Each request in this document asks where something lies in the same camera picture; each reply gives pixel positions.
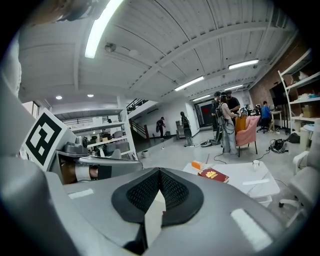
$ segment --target tube light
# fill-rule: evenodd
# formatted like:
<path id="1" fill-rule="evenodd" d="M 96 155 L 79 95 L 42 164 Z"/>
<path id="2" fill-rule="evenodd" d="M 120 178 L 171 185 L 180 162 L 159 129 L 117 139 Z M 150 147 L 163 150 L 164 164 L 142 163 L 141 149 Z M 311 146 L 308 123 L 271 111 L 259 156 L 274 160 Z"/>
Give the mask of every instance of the tube light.
<path id="1" fill-rule="evenodd" d="M 111 19 L 112 15 L 115 13 L 119 5 L 123 0 L 110 0 L 103 10 L 101 16 L 94 21 L 93 26 L 90 31 L 88 42 L 86 44 L 84 56 L 87 58 L 94 59 L 98 44 L 105 31 L 105 28 Z"/>
<path id="2" fill-rule="evenodd" d="M 202 97 L 200 97 L 200 98 L 196 98 L 196 99 L 193 100 L 193 102 L 196 102 L 196 101 L 202 100 L 202 99 L 204 99 L 204 98 L 208 98 L 208 97 L 210 97 L 210 94 L 209 94 L 209 95 L 206 95 L 206 96 L 202 96 Z"/>
<path id="3" fill-rule="evenodd" d="M 244 67 L 244 66 L 257 64 L 258 62 L 259 62 L 258 59 L 252 59 L 252 60 L 248 60 L 248 61 L 243 61 L 243 62 L 240 62 L 240 63 L 237 63 L 237 64 L 229 65 L 229 69 L 233 70 L 233 69 L 236 69 L 236 68 L 241 68 L 241 67 Z"/>
<path id="4" fill-rule="evenodd" d="M 232 87 L 227 88 L 227 89 L 224 89 L 224 90 L 225 90 L 225 91 L 227 91 L 227 90 L 232 90 L 232 89 L 235 89 L 235 88 L 238 88 L 238 87 L 242 87 L 242 86 L 244 86 L 244 85 L 243 85 L 243 84 L 239 84 L 239 85 L 232 86 Z"/>
<path id="5" fill-rule="evenodd" d="M 190 85 L 193 85 L 194 83 L 197 83 L 197 82 L 199 82 L 199 81 L 201 81 L 203 79 L 205 79 L 205 78 L 203 76 L 200 76 L 200 77 L 198 77 L 198 78 L 196 78 L 196 79 L 194 79 L 194 80 L 192 80 L 190 82 L 185 83 L 184 85 L 179 86 L 178 88 L 175 88 L 174 90 L 176 92 L 180 91 L 181 89 L 186 88 L 186 87 L 188 87 Z"/>

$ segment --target brick wall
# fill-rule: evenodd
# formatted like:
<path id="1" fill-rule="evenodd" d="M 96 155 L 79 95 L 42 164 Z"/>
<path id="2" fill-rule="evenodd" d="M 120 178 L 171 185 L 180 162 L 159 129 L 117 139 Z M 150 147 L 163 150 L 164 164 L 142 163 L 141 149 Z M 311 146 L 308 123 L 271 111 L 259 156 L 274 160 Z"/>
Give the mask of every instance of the brick wall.
<path id="1" fill-rule="evenodd" d="M 267 101 L 269 105 L 273 104 L 270 89 L 276 86 L 274 84 L 275 82 L 281 83 L 278 71 L 285 71 L 296 60 L 298 60 L 308 50 L 308 48 L 309 47 L 300 36 L 297 36 L 294 39 L 292 44 L 272 69 L 270 69 L 269 72 L 249 90 L 253 105 L 262 104 L 263 101 Z M 285 83 L 287 85 L 291 84 L 291 78 L 289 75 L 285 77 Z"/>

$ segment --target white wristband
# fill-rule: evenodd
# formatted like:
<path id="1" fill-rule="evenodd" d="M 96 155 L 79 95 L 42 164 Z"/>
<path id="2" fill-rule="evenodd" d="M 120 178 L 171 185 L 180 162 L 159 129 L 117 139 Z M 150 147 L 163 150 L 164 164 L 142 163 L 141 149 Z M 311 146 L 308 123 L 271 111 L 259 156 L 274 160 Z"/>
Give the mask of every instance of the white wristband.
<path id="1" fill-rule="evenodd" d="M 79 181 L 91 181 L 90 167 L 88 165 L 76 164 L 75 166 L 76 180 Z"/>

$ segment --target orange cloth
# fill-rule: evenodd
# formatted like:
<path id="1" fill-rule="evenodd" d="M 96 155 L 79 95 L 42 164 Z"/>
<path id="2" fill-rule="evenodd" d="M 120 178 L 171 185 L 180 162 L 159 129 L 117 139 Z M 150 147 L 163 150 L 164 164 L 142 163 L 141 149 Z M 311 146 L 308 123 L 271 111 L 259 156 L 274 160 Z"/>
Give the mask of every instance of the orange cloth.
<path id="1" fill-rule="evenodd" d="M 235 118 L 235 134 L 237 135 L 237 132 L 245 130 L 246 129 L 246 115 L 242 115 L 242 117 L 236 117 Z"/>

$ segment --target maroon book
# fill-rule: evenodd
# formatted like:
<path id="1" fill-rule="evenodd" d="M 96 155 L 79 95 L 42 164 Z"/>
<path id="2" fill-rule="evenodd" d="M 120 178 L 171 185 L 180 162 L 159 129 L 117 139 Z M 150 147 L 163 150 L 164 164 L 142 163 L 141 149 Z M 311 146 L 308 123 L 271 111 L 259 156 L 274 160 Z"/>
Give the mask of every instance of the maroon book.
<path id="1" fill-rule="evenodd" d="M 229 181 L 229 176 L 212 169 L 211 167 L 198 172 L 198 176 L 202 176 L 217 182 L 227 183 Z"/>

